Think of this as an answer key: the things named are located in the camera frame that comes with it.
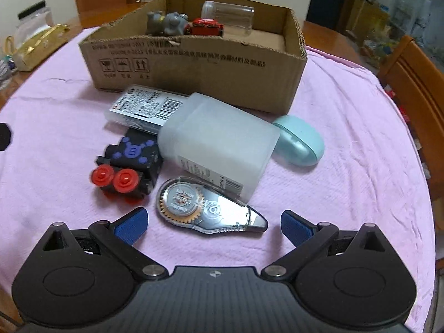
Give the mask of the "black toy train red wheels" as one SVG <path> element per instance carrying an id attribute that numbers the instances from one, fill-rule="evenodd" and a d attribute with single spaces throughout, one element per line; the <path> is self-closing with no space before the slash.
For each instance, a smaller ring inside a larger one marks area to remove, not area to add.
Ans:
<path id="1" fill-rule="evenodd" d="M 118 144 L 110 144 L 95 160 L 90 181 L 107 196 L 142 201 L 155 188 L 163 165 L 157 136 L 129 128 Z"/>

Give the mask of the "clear correction tape dispenser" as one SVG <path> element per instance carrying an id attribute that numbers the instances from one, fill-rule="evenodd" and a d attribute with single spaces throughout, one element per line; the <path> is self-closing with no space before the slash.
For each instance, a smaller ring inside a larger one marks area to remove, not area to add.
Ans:
<path id="1" fill-rule="evenodd" d="M 262 234 L 268 229 L 268 221 L 254 208 L 190 177 L 167 180 L 159 188 L 157 211 L 173 226 L 203 234 Z"/>

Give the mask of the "mint green earbud case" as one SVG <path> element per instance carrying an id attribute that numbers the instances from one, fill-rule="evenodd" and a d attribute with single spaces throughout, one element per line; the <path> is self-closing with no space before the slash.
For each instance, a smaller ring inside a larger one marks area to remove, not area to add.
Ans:
<path id="1" fill-rule="evenodd" d="M 324 139 L 319 132 L 299 117 L 284 115 L 273 121 L 280 136 L 274 153 L 299 167 L 317 165 L 324 155 Z"/>

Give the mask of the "frosted translucent plastic box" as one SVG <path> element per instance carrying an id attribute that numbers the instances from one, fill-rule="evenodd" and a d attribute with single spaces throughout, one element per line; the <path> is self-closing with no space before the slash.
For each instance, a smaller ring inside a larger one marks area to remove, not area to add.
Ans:
<path id="1" fill-rule="evenodd" d="M 247 203 L 280 136 L 272 123 L 195 92 L 158 135 L 163 159 Z"/>

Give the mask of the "pink tablecloth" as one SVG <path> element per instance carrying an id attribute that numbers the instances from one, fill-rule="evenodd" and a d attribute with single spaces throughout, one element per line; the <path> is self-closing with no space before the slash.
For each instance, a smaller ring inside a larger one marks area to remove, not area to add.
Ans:
<path id="1" fill-rule="evenodd" d="M 116 95 L 93 86 L 75 38 L 48 59 L 1 109 L 12 141 L 1 153 L 1 287 L 14 277 L 48 226 L 85 229 L 129 211 L 90 182 L 95 158 L 125 130 L 106 121 Z M 378 79 L 367 69 L 308 49 L 291 114 L 313 126 L 325 152 L 313 168 L 272 159 L 251 197 L 268 220 L 263 234 L 206 235 L 165 222 L 148 202 L 149 227 L 137 246 L 177 265 L 263 268 L 291 251 L 280 231 L 292 210 L 314 223 L 356 230 L 379 226 L 415 279 L 407 320 L 424 328 L 433 296 L 433 212 L 422 164 L 409 129 Z"/>

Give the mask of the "clear case with label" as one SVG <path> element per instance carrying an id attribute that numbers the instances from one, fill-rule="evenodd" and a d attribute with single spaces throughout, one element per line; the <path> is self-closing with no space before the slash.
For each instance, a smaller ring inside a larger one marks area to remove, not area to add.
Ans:
<path id="1" fill-rule="evenodd" d="M 163 89 L 132 85 L 105 112 L 105 118 L 129 128 L 158 135 L 188 97 Z"/>

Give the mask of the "brown cardboard box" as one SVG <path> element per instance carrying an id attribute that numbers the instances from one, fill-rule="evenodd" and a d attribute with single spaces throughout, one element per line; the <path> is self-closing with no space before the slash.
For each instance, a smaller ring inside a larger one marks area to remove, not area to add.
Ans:
<path id="1" fill-rule="evenodd" d="M 254 8 L 248 36 L 147 35 L 148 13 L 200 16 L 208 0 L 153 0 L 105 24 L 79 44 L 95 88 L 132 84 L 190 95 L 200 92 L 231 105 L 286 114 L 307 62 L 294 11 L 251 0 L 213 0 Z"/>

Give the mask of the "wooden chair right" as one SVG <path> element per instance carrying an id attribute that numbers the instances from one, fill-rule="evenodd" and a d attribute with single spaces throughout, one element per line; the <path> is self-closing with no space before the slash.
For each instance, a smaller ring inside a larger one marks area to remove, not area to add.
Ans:
<path id="1" fill-rule="evenodd" d="M 391 86 L 418 134 L 430 171 L 430 197 L 443 197 L 443 72 L 412 37 L 404 35 L 380 67 L 378 78 Z"/>

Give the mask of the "gold tissue box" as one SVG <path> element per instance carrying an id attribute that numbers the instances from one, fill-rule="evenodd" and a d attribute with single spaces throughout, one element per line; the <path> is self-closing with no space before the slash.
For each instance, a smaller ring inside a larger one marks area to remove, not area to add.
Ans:
<path id="1" fill-rule="evenodd" d="M 15 47 L 12 35 L 7 36 L 4 52 L 12 58 L 18 71 L 31 72 L 68 42 L 69 30 L 67 25 L 57 24 L 39 32 L 20 47 Z"/>

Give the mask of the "grey elephant figurine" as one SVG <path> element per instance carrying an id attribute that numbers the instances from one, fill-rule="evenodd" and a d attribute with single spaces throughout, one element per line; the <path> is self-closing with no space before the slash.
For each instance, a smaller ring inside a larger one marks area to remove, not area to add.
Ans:
<path id="1" fill-rule="evenodd" d="M 183 35 L 189 26 L 188 16 L 178 12 L 164 14 L 161 11 L 149 11 L 147 17 L 146 35 Z"/>

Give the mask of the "red toy train car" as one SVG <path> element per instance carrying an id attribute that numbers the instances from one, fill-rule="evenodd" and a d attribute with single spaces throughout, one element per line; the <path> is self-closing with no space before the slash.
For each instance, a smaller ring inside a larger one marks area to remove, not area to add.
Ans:
<path id="1" fill-rule="evenodd" d="M 223 37 L 224 26 L 214 19 L 196 18 L 185 29 L 185 35 Z"/>

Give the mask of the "clear plastic jar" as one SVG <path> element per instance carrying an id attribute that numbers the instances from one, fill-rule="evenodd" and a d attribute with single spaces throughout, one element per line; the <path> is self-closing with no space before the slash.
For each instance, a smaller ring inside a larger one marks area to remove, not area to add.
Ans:
<path id="1" fill-rule="evenodd" d="M 229 35 L 249 36 L 254 20 L 254 8 L 207 0 L 203 3 L 201 17 L 217 20 Z"/>

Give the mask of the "clear container black lid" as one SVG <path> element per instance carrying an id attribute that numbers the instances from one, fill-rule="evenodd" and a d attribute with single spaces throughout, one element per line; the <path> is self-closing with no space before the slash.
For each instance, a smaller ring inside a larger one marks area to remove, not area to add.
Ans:
<path id="1" fill-rule="evenodd" d="M 52 27 L 54 19 L 45 0 L 37 2 L 17 15 L 19 23 L 14 33 L 14 47 L 20 48 L 27 40 Z"/>

